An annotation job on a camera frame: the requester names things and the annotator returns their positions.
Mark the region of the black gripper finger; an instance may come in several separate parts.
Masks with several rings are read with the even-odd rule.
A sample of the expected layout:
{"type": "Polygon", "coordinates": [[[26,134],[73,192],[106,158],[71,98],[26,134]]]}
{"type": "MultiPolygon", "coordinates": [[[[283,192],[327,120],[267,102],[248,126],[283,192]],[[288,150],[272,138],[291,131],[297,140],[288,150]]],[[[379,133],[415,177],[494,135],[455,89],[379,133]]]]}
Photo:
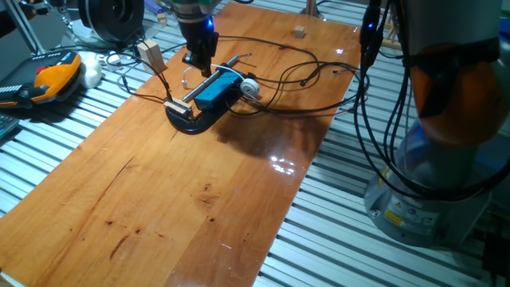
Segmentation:
{"type": "Polygon", "coordinates": [[[188,51],[182,57],[182,62],[198,69],[203,77],[208,77],[208,60],[206,57],[188,51]]]}
{"type": "Polygon", "coordinates": [[[205,78],[208,78],[212,75],[212,72],[211,72],[211,65],[212,65],[212,60],[215,56],[215,51],[211,51],[211,50],[206,50],[204,52],[204,69],[203,69],[203,76],[205,78]]]}

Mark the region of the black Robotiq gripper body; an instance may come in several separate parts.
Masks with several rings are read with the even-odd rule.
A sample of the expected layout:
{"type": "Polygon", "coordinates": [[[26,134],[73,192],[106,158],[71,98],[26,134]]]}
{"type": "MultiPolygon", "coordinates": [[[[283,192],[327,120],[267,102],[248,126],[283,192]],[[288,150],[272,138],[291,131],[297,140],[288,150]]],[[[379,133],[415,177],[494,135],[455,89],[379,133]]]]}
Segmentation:
{"type": "Polygon", "coordinates": [[[196,19],[194,22],[180,22],[179,28],[186,39],[187,48],[192,53],[214,55],[216,53],[219,33],[214,29],[211,16],[196,19]]]}

